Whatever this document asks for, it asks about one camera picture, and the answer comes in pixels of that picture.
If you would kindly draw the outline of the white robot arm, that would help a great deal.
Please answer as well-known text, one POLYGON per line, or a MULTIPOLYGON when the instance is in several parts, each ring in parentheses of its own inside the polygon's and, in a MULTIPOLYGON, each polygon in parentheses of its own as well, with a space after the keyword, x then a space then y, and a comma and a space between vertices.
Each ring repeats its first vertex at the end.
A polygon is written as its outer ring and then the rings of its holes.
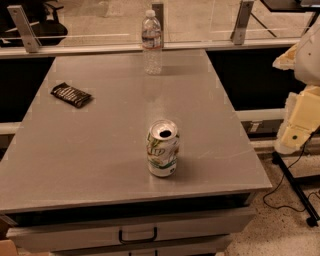
POLYGON ((272 66, 293 70, 294 77, 306 85, 300 93, 289 93, 274 144, 278 153, 292 154, 320 127, 320 23, 313 24, 272 66))

